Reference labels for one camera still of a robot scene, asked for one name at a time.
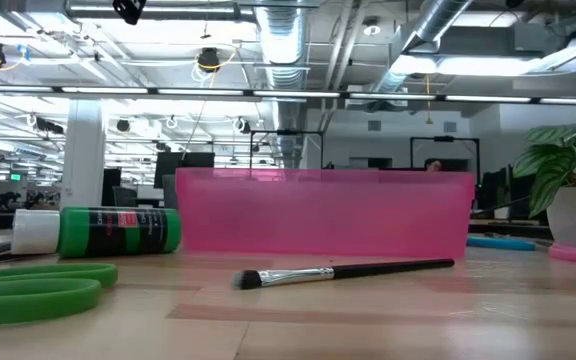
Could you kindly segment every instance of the pink object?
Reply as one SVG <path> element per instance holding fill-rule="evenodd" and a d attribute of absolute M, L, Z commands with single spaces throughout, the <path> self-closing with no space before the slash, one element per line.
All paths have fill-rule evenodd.
<path fill-rule="evenodd" d="M 378 170 L 178 169 L 188 251 L 455 258 L 473 177 Z"/>
<path fill-rule="evenodd" d="M 548 254 L 553 259 L 576 262 L 576 246 L 554 243 L 548 249 Z"/>

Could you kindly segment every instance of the white cap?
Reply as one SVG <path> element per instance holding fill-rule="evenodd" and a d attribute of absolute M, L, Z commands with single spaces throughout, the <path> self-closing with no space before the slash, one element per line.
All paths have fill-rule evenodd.
<path fill-rule="evenodd" d="M 12 254 L 51 254 L 59 244 L 59 211 L 17 210 L 13 223 Z"/>

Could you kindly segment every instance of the blue object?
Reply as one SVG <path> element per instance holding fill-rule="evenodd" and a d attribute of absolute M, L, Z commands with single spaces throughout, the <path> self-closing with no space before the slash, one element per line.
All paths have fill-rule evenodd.
<path fill-rule="evenodd" d="M 537 246 L 535 243 L 525 240 L 517 240 L 510 238 L 489 238 L 469 236 L 468 246 L 485 247 L 491 249 L 506 249 L 506 250 L 520 250 L 520 251 L 535 251 Z"/>

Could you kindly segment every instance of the wooden table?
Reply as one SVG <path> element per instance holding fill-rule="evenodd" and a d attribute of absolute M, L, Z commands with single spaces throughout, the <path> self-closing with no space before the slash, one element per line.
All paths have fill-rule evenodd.
<path fill-rule="evenodd" d="M 230 288 L 240 269 L 384 260 L 391 259 L 95 259 L 120 272 L 100 305 L 0 326 L 0 359 L 576 360 L 576 264 L 544 253 L 471 248 L 454 269 Z"/>

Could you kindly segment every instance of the green paint tube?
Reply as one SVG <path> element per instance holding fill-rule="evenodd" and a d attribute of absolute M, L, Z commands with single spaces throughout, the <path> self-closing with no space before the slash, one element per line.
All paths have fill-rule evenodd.
<path fill-rule="evenodd" d="M 17 210 L 13 228 L 13 254 L 58 252 L 63 258 L 170 253 L 181 240 L 174 209 Z"/>

